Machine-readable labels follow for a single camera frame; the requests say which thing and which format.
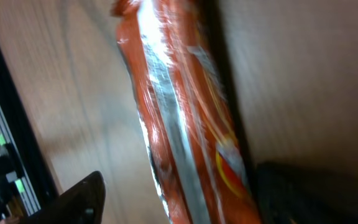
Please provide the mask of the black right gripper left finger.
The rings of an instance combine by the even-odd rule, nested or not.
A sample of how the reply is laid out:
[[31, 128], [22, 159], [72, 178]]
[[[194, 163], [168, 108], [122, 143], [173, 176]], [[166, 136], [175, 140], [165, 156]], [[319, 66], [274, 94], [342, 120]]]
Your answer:
[[0, 224], [101, 224], [105, 198], [103, 176], [94, 171], [33, 215], [5, 218]]

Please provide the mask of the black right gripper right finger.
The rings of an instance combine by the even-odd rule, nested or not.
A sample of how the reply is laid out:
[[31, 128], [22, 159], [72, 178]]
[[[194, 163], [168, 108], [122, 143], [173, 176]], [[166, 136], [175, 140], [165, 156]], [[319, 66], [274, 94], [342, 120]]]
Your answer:
[[256, 180], [264, 223], [358, 223], [358, 177], [266, 162]]

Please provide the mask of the orange brown snack bar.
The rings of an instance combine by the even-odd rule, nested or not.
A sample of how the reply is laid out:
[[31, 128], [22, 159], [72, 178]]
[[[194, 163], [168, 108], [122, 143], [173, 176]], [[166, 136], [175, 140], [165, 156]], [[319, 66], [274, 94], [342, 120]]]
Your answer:
[[260, 223], [199, 1], [118, 0], [157, 194], [171, 223]]

